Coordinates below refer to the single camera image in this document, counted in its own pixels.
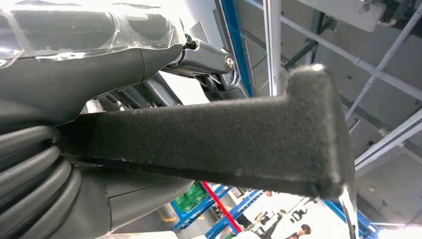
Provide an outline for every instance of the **screw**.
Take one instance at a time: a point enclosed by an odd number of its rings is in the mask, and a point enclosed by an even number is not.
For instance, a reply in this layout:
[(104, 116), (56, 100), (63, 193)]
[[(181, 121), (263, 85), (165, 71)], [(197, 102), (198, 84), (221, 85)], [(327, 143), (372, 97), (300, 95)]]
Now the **screw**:
[(233, 70), (234, 69), (234, 60), (233, 60), (233, 57), (232, 56), (226, 56), (224, 58), (224, 66), (228, 70)]

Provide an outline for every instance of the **metal pipe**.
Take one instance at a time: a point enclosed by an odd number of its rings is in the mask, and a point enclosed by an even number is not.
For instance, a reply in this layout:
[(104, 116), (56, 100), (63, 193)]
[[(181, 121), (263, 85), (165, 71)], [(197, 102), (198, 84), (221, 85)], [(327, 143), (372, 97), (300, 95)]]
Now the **metal pipe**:
[(281, 0), (264, 0), (263, 10), (270, 96), (277, 96), (282, 95), (286, 88), (280, 78)]
[(372, 161), (376, 160), (379, 156), (386, 153), (388, 150), (394, 148), (395, 146), (399, 145), (406, 139), (412, 137), (416, 133), (418, 133), (422, 129), (422, 122), (420, 122), (418, 125), (413, 127), (412, 129), (409, 129), (406, 133), (401, 135), (400, 137), (396, 138), (395, 140), (391, 141), (390, 143), (386, 144), (382, 149), (380, 149), (378, 152), (372, 154), (369, 156), (366, 160), (364, 160), (362, 163), (358, 164), (356, 166), (356, 171), (363, 168), (365, 165), (371, 163)]
[[(413, 16), (410, 18), (409, 22), (406, 24), (405, 28), (403, 28), (403, 31), (400, 33), (400, 35), (397, 37), (396, 41), (393, 43), (391, 48), (385, 53), (383, 59), (381, 60), (380, 64), (375, 69), (376, 72), (381, 72), (384, 67), (387, 65), (387, 63), (393, 58), (394, 53), (396, 53), (396, 50), (399, 48), (399, 46), (404, 42), (406, 37), (410, 34), (410, 31), (415, 26), (415, 24), (419, 21), (420, 17), (422, 15), (422, 3), (419, 5), (417, 11)], [(371, 77), (369, 78), (366, 85), (363, 87), (362, 91), (359, 93), (357, 99), (355, 100), (355, 103), (353, 103), (352, 107), (350, 107), (349, 111), (346, 114), (346, 119), (348, 119), (355, 108), (358, 106), (358, 104), (361, 102), (363, 97), (365, 96), (366, 92), (368, 92), (369, 88), (371, 87), (372, 83), (377, 79), (378, 77), (373, 73)]]
[(363, 160), (371, 156), (376, 150), (382, 148), (383, 146), (387, 145), (392, 139), (396, 138), (398, 135), (412, 127), (416, 122), (422, 119), (422, 109), (414, 113), (411, 117), (401, 123), (397, 128), (391, 131), (387, 136), (382, 138), (378, 143), (373, 145), (370, 149), (362, 153), (356, 160), (355, 165), (361, 163)]
[[(324, 25), (318, 27), (316, 30), (318, 34), (322, 34), (325, 30), (332, 28), (336, 24), (336, 21), (334, 19), (328, 20)], [(300, 50), (296, 55), (294, 55), (285, 65), (284, 68), (289, 69), (292, 66), (294, 66), (302, 57), (307, 55), (309, 52), (311, 52), (318, 43), (314, 40), (309, 41), (302, 50)]]
[[(263, 9), (262, 5), (258, 2), (256, 2), (255, 0), (245, 0), (248, 3), (252, 4), (253, 6), (257, 7), (258, 9)], [(406, 92), (407, 94), (415, 97), (416, 99), (422, 101), (422, 91), (408, 83), (406, 83), (405, 81), (390, 75), (384, 71), (377, 71), (376, 67), (374, 65), (372, 65), (371, 63), (363, 60), (362, 58), (352, 55), (349, 52), (345, 51), (344, 49), (332, 44), (331, 42), (325, 40), (324, 38), (322, 38), (321, 36), (319, 36), (316, 33), (313, 33), (307, 29), (305, 29), (304, 27), (300, 26), (299, 24), (291, 21), (290, 19), (286, 18), (285, 16), (281, 16), (280, 17), (280, 21), (284, 22), (286, 25), (290, 26), (291, 28), (297, 30), (298, 32), (306, 35), (307, 37), (312, 38), (313, 40), (317, 41), (319, 44), (327, 47), (328, 49), (334, 51), (335, 53), (343, 56), (344, 58), (350, 60), (351, 62), (353, 62), (353, 64), (359, 66), (360, 68), (368, 71), (369, 73), (375, 75), (377, 78), (380, 78), (382, 80), (384, 80), (385, 82), (389, 83), (390, 85), (400, 89), (401, 91)]]
[(292, 65), (295, 65), (302, 57), (304, 57), (308, 52), (312, 51), (312, 49), (317, 45), (316, 41), (311, 41), (302, 50), (300, 50), (296, 55), (294, 55), (285, 65), (284, 67), (286, 69), (289, 69), (292, 67)]
[(360, 119), (358, 119), (358, 120), (355, 120), (355, 122), (352, 124), (352, 126), (349, 128), (349, 134), (350, 133), (352, 133), (355, 129), (356, 129), (356, 127), (359, 125), (359, 123), (360, 123)]

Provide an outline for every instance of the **metal rod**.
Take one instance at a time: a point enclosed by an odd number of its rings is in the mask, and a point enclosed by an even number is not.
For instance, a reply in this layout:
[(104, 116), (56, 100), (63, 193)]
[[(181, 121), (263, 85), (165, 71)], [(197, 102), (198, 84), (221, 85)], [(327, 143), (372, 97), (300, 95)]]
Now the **metal rod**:
[(304, 57), (308, 52), (312, 51), (312, 49), (317, 45), (316, 41), (311, 41), (302, 50), (300, 50), (296, 55), (294, 55), (290, 61), (287, 62), (284, 67), (286, 69), (291, 68), (293, 65), (295, 65), (302, 57)]
[(252, 74), (252, 65), (250, 63), (248, 42), (246, 41), (246, 39), (244, 39), (243, 43), (245, 44), (245, 58), (246, 58), (246, 63), (248, 64), (248, 73), (249, 73), (250, 83), (251, 85), (254, 86), (255, 80), (253, 79), (253, 74)]
[[(247, 38), (248, 40), (253, 41), (255, 44), (257, 44), (258, 46), (260, 46), (262, 49), (266, 50), (267, 49), (267, 44), (265, 42), (263, 42), (261, 39), (259, 39), (258, 37), (254, 36), (252, 33), (250, 33), (249, 31), (247, 31), (244, 28), (241, 28), (241, 35), (245, 38)], [(264, 58), (262, 58), (262, 60), (259, 61), (259, 63), (261, 63), (261, 61), (267, 59), (267, 56), (265, 56)], [(281, 64), (285, 64), (289, 61), (289, 59), (285, 56), (283, 56), (282, 54), (280, 54), (280, 59), (281, 59)]]
[[(334, 19), (330, 19), (329, 21), (327, 21), (324, 25), (317, 27), (317, 33), (321, 34), (323, 33), (325, 30), (331, 28), (333, 25), (336, 24), (336, 21)], [(284, 67), (286, 69), (289, 69), (291, 67), (293, 67), (300, 59), (302, 59), (302, 57), (304, 57), (305, 55), (307, 55), (310, 51), (312, 51), (316, 46), (318, 45), (318, 42), (311, 40), (310, 42), (308, 42), (305, 47), (300, 50), (296, 55), (294, 55), (285, 65)]]
[(364, 161), (362, 161), (360, 164), (356, 166), (356, 171), (363, 168), (365, 165), (371, 163), (372, 161), (376, 160), (379, 156), (383, 155), (388, 150), (392, 149), (393, 147), (397, 146), (398, 144), (402, 143), (406, 139), (412, 137), (416, 133), (418, 133), (422, 129), (422, 122), (420, 122), (415, 127), (409, 129), (406, 133), (401, 135), (400, 137), (396, 138), (395, 140), (387, 143), (383, 148), (381, 148), (376, 153), (372, 154), (368, 158), (366, 158)]
[[(403, 28), (403, 31), (400, 33), (400, 35), (397, 37), (396, 41), (393, 43), (391, 48), (385, 53), (383, 59), (381, 60), (380, 64), (375, 69), (376, 72), (381, 72), (384, 67), (387, 65), (387, 63), (393, 58), (394, 53), (396, 53), (396, 50), (399, 48), (399, 46), (404, 42), (406, 37), (410, 34), (410, 31), (414, 27), (414, 25), (419, 21), (420, 17), (422, 15), (422, 3), (419, 5), (418, 10), (413, 14), (413, 16), (410, 18), (409, 22), (406, 24), (405, 28)], [(369, 88), (371, 87), (372, 83), (378, 78), (378, 76), (373, 73), (371, 75), (371, 78), (369, 78), (366, 85), (363, 87), (362, 91), (359, 93), (357, 99), (355, 100), (355, 103), (353, 103), (352, 107), (350, 107), (349, 111), (346, 114), (346, 119), (348, 119), (355, 108), (358, 106), (358, 104), (361, 102), (363, 97), (365, 96), (366, 92), (368, 92)]]
[(281, 0), (264, 0), (263, 9), (270, 96), (277, 96), (284, 94), (286, 88), (280, 78)]
[(418, 219), (419, 218), (419, 216), (420, 215), (422, 215), (422, 209), (420, 209), (414, 216), (413, 216), (413, 218), (408, 222), (408, 223), (406, 223), (406, 225), (408, 225), (408, 224), (412, 224), (412, 223), (414, 223), (415, 222), (415, 220), (416, 219)]
[(398, 135), (400, 135), (401, 133), (409, 129), (413, 124), (415, 124), (421, 119), (422, 119), (422, 109), (414, 113), (411, 117), (409, 117), (407, 120), (401, 123), (397, 128), (395, 128), (387, 136), (382, 138), (378, 143), (373, 145), (369, 150), (362, 153), (355, 160), (355, 165), (361, 163), (363, 160), (371, 156), (371, 154), (374, 153), (376, 150), (384, 147), (388, 142), (390, 142), (392, 139), (396, 138)]
[[(262, 5), (258, 2), (256, 2), (256, 0), (245, 0), (248, 3), (252, 4), (253, 6), (259, 8), (259, 9), (263, 9)], [(369, 73), (375, 75), (376, 77), (384, 80), (385, 82), (387, 82), (388, 84), (400, 89), (401, 91), (406, 92), (407, 94), (415, 97), (416, 99), (422, 101), (422, 91), (408, 83), (406, 83), (405, 81), (390, 75), (384, 71), (377, 71), (376, 67), (374, 65), (372, 65), (371, 63), (369, 63), (368, 61), (365, 61), (364, 59), (352, 55), (349, 52), (345, 51), (344, 49), (332, 44), (331, 42), (325, 40), (324, 38), (320, 37), (318, 34), (313, 33), (307, 29), (305, 29), (304, 27), (300, 26), (299, 24), (291, 21), (290, 19), (286, 18), (285, 16), (281, 16), (280, 17), (280, 21), (284, 22), (286, 25), (290, 26), (291, 28), (299, 31), (300, 33), (312, 38), (313, 40), (317, 41), (319, 44), (327, 47), (328, 49), (334, 51), (335, 53), (343, 56), (344, 58), (350, 60), (351, 62), (353, 62), (355, 65), (359, 66), (360, 68), (368, 71)]]
[(349, 133), (352, 133), (355, 129), (356, 129), (356, 127), (359, 125), (359, 123), (360, 123), (360, 119), (358, 119), (358, 120), (355, 120), (355, 122), (352, 124), (352, 126), (349, 128)]

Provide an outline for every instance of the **plastic wrap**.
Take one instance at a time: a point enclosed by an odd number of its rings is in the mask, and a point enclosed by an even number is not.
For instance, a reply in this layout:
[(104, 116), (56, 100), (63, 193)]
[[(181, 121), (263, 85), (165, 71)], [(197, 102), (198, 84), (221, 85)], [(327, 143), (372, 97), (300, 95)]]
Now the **plastic wrap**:
[(186, 42), (177, 11), (152, 1), (3, 1), (0, 68), (24, 57), (62, 61)]

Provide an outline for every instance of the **blue steel beam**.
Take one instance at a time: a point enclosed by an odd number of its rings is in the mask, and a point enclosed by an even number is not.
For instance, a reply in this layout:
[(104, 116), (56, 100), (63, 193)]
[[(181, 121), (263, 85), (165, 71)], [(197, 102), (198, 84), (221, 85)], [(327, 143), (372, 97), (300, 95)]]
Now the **blue steel beam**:
[(248, 74), (248, 65), (244, 55), (243, 41), (240, 35), (239, 21), (237, 18), (237, 11), (234, 0), (221, 0), (221, 7), (225, 16), (228, 34), (230, 35), (231, 43), (233, 45), (234, 56), (239, 68), (240, 77), (248, 91), (249, 96), (253, 96), (252, 85)]
[[(237, 219), (253, 202), (255, 202), (263, 192), (261, 190), (254, 190), (250, 193), (242, 202), (239, 203), (236, 207), (230, 210), (230, 214), (233, 218)], [(215, 238), (219, 233), (221, 233), (227, 226), (230, 226), (232, 229), (232, 225), (229, 223), (226, 217), (222, 218), (218, 221), (212, 228), (209, 230), (205, 237), (208, 239)]]
[[(334, 212), (337, 214), (338, 217), (344, 222), (346, 222), (346, 216), (344, 215), (343, 208), (341, 207), (340, 203), (334, 203), (329, 200), (324, 200), (324, 203)], [(369, 234), (373, 234), (373, 230), (375, 227), (371, 225), (370, 221), (366, 219), (360, 212), (357, 212), (358, 218), (358, 229), (359, 229), (359, 236), (364, 237)]]

